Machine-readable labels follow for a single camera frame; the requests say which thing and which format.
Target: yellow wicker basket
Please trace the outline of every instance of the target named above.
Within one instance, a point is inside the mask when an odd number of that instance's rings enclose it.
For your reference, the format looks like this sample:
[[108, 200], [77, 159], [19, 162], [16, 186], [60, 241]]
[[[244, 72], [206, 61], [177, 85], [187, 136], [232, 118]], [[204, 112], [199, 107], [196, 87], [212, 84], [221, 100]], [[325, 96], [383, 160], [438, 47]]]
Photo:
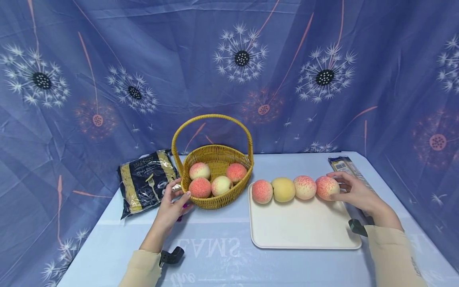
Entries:
[[[177, 153], [177, 137], [180, 132], [187, 125], [205, 118], [224, 118], [228, 121], [238, 124], [247, 135], [248, 140], [248, 156], [235, 150], [234, 148], [223, 146], [223, 145], [208, 145], [199, 147], [188, 154], [188, 156], [183, 161], [183, 164]], [[220, 114], [207, 114], [197, 116], [195, 118], [189, 119], [179, 129], [175, 132], [172, 139], [172, 155], [174, 156], [177, 169], [179, 170], [180, 176], [182, 178], [182, 190], [187, 191], [188, 186], [191, 183], [189, 171], [192, 165], [195, 163], [206, 163], [210, 168], [211, 178], [210, 181], [214, 180], [216, 177], [225, 175], [226, 169], [232, 163], [240, 163], [247, 169], [247, 174], [244, 178], [233, 186], [228, 192], [209, 198], [198, 198], [191, 197], [191, 201], [198, 207], [203, 209], [218, 209], [223, 206], [226, 206], [232, 203], [245, 189], [249, 181], [250, 175], [252, 174], [253, 169], [253, 142], [252, 136], [250, 135], [249, 130], [237, 119], [228, 117]]]

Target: finger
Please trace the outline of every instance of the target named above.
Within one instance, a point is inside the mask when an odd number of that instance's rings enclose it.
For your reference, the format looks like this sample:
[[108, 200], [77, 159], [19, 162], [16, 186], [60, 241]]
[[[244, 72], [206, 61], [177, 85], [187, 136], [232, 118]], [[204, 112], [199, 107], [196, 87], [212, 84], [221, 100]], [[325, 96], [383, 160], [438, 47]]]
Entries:
[[179, 208], [180, 210], [182, 210], [183, 206], [185, 205], [185, 203], [190, 199], [191, 197], [191, 192], [190, 191], [187, 191], [184, 195], [182, 195], [181, 198], [177, 199], [175, 202], [174, 202], [174, 205]]
[[169, 184], [166, 186], [166, 191], [164, 192], [164, 195], [162, 196], [162, 201], [166, 201], [169, 203], [172, 202], [172, 199], [173, 199], [172, 198], [172, 187], [181, 181], [182, 181], [181, 178], [177, 178], [176, 180], [169, 182]]
[[181, 215], [189, 213], [189, 211], [194, 207], [194, 204], [189, 204], [187, 207], [182, 208], [182, 212], [180, 213]]
[[172, 197], [176, 198], [176, 197], [181, 196], [182, 194], [183, 194], [183, 190], [179, 190], [179, 191], [173, 192]]
[[347, 180], [350, 185], [356, 182], [356, 178], [344, 171], [335, 171], [327, 174], [329, 177], [342, 177], [344, 180]]
[[345, 180], [343, 177], [334, 177], [334, 179], [339, 183], [345, 183], [349, 185], [349, 181]]
[[351, 191], [352, 187], [350, 185], [345, 184], [345, 183], [340, 183], [340, 188], [341, 189], [345, 189], [347, 191]]
[[330, 199], [333, 201], [343, 201], [348, 203], [349, 202], [349, 194], [348, 192], [343, 192], [343, 193], [335, 193], [335, 194], [330, 194]]

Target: hand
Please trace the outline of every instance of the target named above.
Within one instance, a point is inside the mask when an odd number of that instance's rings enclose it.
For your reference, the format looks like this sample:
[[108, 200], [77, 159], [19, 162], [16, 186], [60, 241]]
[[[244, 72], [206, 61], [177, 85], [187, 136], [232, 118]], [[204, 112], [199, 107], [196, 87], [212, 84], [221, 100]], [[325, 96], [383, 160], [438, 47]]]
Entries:
[[340, 188], [346, 190], [339, 194], [332, 194], [330, 196], [332, 200], [350, 203], [368, 214], [372, 214], [378, 207], [387, 205], [375, 192], [367, 188], [360, 179], [346, 172], [331, 172], [327, 176], [334, 177], [340, 184]]
[[334, 177], [340, 184], [342, 191], [332, 194], [330, 198], [334, 201], [343, 201], [366, 211], [375, 222], [376, 226], [395, 228], [403, 231], [402, 224], [395, 211], [385, 203], [377, 194], [373, 192], [358, 178], [343, 172], [330, 172], [329, 177]]
[[[166, 191], [162, 197], [158, 214], [156, 215], [155, 221], [148, 231], [145, 240], [140, 246], [141, 250], [160, 253], [164, 240], [170, 234], [177, 219], [193, 208], [193, 204], [190, 204], [185, 208], [183, 207], [190, 199], [191, 193], [189, 191], [185, 194], [182, 190], [172, 192], [172, 187], [181, 181], [182, 179], [178, 178], [166, 186]], [[172, 202], [174, 198], [179, 196], [182, 197]]]

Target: blue backdrop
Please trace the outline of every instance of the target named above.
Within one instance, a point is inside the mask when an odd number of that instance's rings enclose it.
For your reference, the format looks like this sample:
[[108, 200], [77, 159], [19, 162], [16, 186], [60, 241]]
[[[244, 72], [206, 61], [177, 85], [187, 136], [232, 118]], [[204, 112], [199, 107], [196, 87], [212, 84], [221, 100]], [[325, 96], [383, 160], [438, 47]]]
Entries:
[[[55, 286], [117, 190], [117, 166], [170, 148], [206, 113], [246, 124], [255, 153], [365, 155], [458, 270], [456, 11], [455, 0], [0, 2], [0, 285]], [[206, 120], [177, 148], [245, 152], [243, 139]]]

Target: left hand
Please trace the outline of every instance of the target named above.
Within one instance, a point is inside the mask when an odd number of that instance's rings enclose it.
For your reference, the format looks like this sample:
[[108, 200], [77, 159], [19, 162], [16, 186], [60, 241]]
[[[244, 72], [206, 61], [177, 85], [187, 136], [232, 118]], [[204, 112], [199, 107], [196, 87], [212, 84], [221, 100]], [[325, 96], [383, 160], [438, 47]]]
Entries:
[[[172, 192], [172, 187], [181, 181], [182, 179], [178, 178], [167, 185], [155, 221], [153, 222], [153, 225], [148, 231], [145, 240], [142, 242], [139, 249], [153, 253], [160, 253], [164, 241], [170, 234], [175, 222], [180, 216], [184, 215], [193, 208], [193, 204], [190, 204], [185, 208], [183, 207], [191, 197], [191, 193], [189, 191], [185, 194], [182, 190]], [[172, 202], [174, 198], [179, 196], [182, 197]]]
[[[192, 204], [185, 208], [183, 207], [191, 197], [191, 193], [189, 191], [185, 194], [182, 190], [172, 192], [172, 187], [181, 181], [182, 179], [178, 178], [166, 186], [166, 191], [162, 197], [158, 214], [153, 222], [153, 227], [158, 231], [164, 232], [166, 236], [170, 234], [172, 227], [179, 217], [186, 214], [193, 208]], [[177, 199], [175, 202], [172, 202], [174, 198], [179, 196], [182, 197]]]

